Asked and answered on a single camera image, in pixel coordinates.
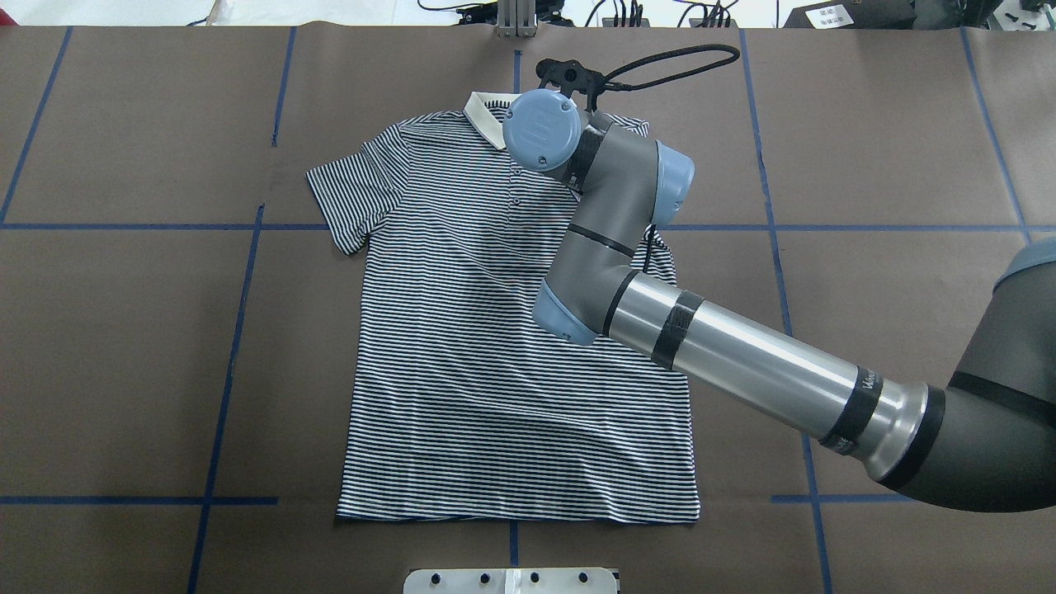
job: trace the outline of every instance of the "shirt collar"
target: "shirt collar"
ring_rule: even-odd
[[[518,96],[511,93],[482,93],[473,91],[470,93],[469,101],[466,104],[466,109],[464,110],[466,118],[469,119],[470,124],[476,128],[476,131],[486,141],[491,143],[491,146],[498,150],[506,149],[506,140],[503,138],[503,125],[498,119],[495,119],[495,116],[485,104],[494,101],[510,104]]]

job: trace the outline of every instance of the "white label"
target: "white label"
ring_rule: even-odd
[[[854,24],[843,4],[807,11],[807,18],[810,19],[810,24],[814,25],[814,29],[835,29],[846,24]]]

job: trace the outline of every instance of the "short sleeve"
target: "short sleeve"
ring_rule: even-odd
[[[308,185],[329,225],[334,243],[347,255],[384,225],[407,190],[409,150],[396,124],[356,154],[307,172]]]

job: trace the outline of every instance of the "robotic arm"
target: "robotic arm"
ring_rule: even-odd
[[[693,162],[536,89],[507,113],[510,155],[582,192],[533,318],[608,336],[729,392],[910,498],[957,509],[1056,505],[1056,240],[1013,260],[945,389],[899,384],[629,267],[672,221]]]

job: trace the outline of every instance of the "light blue cap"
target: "light blue cap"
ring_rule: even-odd
[[[1036,241],[1020,249],[1008,264],[1008,270],[994,283],[994,291],[1012,275],[1050,262],[1056,262],[1056,237]]]
[[[666,225],[675,220],[690,193],[696,167],[693,160],[657,142],[657,200],[653,205],[653,222]]]
[[[535,307],[531,310],[531,318],[543,330],[574,345],[589,345],[598,337],[597,333],[580,321],[580,318],[569,312],[561,299],[558,299],[558,296],[550,291],[550,286],[546,284],[546,280],[543,281],[543,286],[540,287],[539,295],[535,296]]]
[[[518,165],[531,171],[549,171],[572,156],[582,129],[572,99],[551,89],[534,89],[510,105],[503,138]]]

